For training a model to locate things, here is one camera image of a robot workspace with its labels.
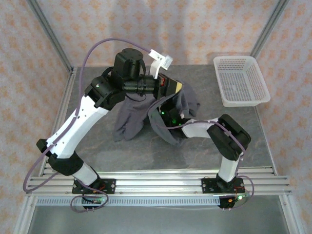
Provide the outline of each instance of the white mesh basket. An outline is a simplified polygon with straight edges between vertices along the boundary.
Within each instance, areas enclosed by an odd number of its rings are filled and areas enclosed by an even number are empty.
[[[224,106],[256,106],[270,101],[267,85],[253,57],[215,57],[214,67]]]

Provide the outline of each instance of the white wall with orange pattern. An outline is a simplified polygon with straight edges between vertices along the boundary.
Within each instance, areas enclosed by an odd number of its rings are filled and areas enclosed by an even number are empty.
[[[280,175],[312,234],[312,1],[291,0],[257,58],[271,94],[258,107]]]
[[[212,63],[216,54],[249,55],[278,0],[39,0],[73,66],[108,37],[136,41],[174,58]],[[107,42],[89,66],[112,65],[129,46]]]
[[[68,72],[25,0],[0,1],[0,233],[13,232],[24,177],[49,137]]]

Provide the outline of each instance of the red led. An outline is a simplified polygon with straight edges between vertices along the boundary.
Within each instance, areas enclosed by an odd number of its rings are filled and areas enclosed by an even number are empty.
[[[161,78],[160,86],[164,86],[165,84],[165,78]]]

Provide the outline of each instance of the gray marble surface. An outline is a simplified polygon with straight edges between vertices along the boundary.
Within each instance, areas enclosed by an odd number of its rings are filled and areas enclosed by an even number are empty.
[[[84,71],[84,89],[99,76],[104,68],[87,67]],[[67,117],[74,111],[78,101],[78,69],[71,94]],[[268,148],[254,107],[224,107],[213,65],[171,66],[166,75],[190,83],[201,104],[197,119],[212,119],[229,114],[252,137],[243,167],[271,166]],[[193,137],[175,147],[162,140],[150,126],[130,141],[114,142],[112,132],[121,106],[119,103],[96,123],[82,139],[76,152],[98,172],[148,170],[148,169],[217,169],[221,155],[210,139]]]

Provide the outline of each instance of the gray cloth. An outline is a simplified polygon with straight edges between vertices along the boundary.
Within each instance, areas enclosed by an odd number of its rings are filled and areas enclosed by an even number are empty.
[[[175,136],[168,129],[165,129],[166,125],[157,109],[165,101],[172,98],[175,107],[180,113],[184,114],[185,118],[196,116],[197,110],[200,106],[196,99],[196,94],[189,84],[183,81],[179,82],[183,84],[179,93],[163,97],[160,100],[156,100],[152,95],[147,95],[146,100],[142,102],[135,102],[126,98],[119,110],[115,122],[115,130],[113,133],[114,140],[119,141],[123,138],[125,140],[130,140],[135,137],[135,135],[143,128],[144,119],[148,117],[152,129],[162,139],[172,145],[180,145],[183,139]]]

